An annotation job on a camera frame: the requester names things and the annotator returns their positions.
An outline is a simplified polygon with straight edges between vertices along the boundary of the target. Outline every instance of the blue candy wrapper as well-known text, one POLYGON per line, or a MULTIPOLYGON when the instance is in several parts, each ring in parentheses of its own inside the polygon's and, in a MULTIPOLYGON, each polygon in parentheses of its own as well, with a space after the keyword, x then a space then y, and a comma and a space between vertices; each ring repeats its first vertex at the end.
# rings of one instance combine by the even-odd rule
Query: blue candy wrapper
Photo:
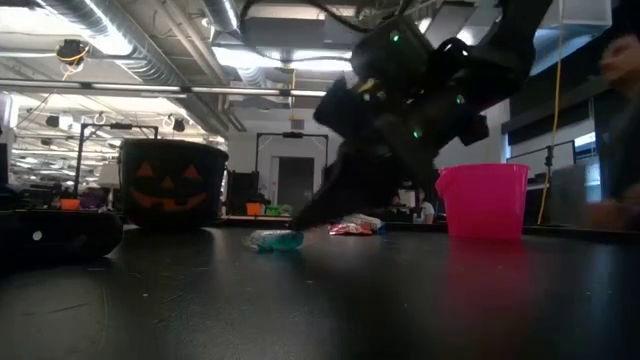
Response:
POLYGON ((302 245, 304 234, 290 230, 254 231, 245 244, 257 252, 291 251, 302 245))

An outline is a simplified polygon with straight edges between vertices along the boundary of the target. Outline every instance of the jack-o'-lantern bucket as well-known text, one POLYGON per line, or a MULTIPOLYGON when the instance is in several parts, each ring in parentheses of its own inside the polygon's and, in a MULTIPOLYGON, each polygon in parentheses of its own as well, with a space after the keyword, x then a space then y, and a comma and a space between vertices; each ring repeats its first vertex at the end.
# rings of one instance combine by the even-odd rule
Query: jack-o'-lantern bucket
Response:
POLYGON ((120 155, 123 211, 132 223, 187 230, 218 217, 226 152, 182 140, 128 139, 120 155))

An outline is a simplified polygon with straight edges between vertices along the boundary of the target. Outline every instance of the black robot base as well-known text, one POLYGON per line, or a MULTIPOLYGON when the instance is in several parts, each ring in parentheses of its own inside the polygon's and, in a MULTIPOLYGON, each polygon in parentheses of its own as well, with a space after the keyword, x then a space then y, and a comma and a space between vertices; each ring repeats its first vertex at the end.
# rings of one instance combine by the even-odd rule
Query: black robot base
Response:
POLYGON ((107 213, 45 210, 0 211, 3 263, 90 260, 122 240, 122 222, 107 213))

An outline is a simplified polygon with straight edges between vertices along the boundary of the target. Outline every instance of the door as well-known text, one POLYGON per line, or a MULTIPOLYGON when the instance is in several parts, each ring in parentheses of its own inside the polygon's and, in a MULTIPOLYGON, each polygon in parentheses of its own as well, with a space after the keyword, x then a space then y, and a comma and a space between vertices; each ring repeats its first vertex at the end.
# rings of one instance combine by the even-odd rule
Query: door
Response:
POLYGON ((313 158, 280 157, 278 169, 278 205, 300 211, 313 195, 313 158))

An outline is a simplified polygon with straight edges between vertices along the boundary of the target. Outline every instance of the orange object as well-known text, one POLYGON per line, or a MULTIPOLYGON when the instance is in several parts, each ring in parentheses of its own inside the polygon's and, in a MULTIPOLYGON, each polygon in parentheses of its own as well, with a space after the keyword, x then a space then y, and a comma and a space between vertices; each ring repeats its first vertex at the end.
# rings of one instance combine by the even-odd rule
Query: orange object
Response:
POLYGON ((60 199, 62 210, 80 210, 80 199, 60 199))
POLYGON ((260 203, 247 203, 247 215, 257 216, 262 215, 262 204, 260 203))

